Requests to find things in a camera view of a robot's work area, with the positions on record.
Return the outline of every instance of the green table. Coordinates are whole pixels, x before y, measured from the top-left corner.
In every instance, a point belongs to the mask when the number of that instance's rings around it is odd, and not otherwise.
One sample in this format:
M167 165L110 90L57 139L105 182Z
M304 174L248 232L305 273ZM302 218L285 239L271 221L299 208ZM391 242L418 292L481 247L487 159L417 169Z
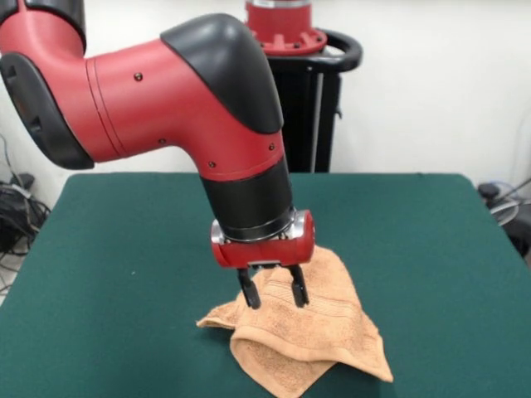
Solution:
M531 276L463 177L295 175L396 378L337 365L306 397L531 396ZM192 174L73 177L0 308L0 396L267 397L195 321L238 290Z

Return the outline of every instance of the black cable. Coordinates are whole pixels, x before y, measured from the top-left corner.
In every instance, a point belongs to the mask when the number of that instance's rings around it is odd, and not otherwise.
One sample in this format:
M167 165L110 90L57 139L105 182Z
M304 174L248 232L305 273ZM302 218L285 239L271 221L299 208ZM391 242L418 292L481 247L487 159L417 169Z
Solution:
M3 268L3 269L5 269L6 271L9 271L9 272L14 272L14 273L18 272L18 269L14 269L14 268L8 267L7 265L4 265L4 264L0 264L0 268Z
M499 197L498 199L496 199L493 203L492 203L492 207L496 206L496 205L499 205L502 201L504 201L505 199L507 199L508 197L510 197L511 195L513 195L514 193L518 192L520 189L522 189L523 187L527 186L528 184L531 183L531 177L528 178L527 180L525 180L524 182L522 182L520 185L518 185L517 187L515 187L514 189L512 189L511 191L507 192L506 194L504 194L503 196Z

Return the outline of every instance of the towel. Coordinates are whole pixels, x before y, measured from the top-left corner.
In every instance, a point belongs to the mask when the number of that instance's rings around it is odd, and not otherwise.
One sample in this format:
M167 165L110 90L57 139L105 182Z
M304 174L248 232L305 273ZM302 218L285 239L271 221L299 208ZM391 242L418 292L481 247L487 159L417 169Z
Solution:
M337 362L391 382L383 340L341 259L316 247L302 269L309 292L304 308L294 304L287 269L263 269L253 277L262 302L258 310L248 308L239 293L197 325L233 329L232 355L274 396L302 396Z

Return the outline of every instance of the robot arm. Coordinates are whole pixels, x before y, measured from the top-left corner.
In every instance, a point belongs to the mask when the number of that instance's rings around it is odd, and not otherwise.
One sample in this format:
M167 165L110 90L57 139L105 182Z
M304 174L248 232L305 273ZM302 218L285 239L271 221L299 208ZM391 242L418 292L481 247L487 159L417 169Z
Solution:
M308 303L299 264L314 248L297 211L267 59L227 15L200 17L157 40L84 58L82 0L0 0L0 71L42 152L70 169L175 145L195 162L216 220L212 248L260 306L250 266L282 265Z

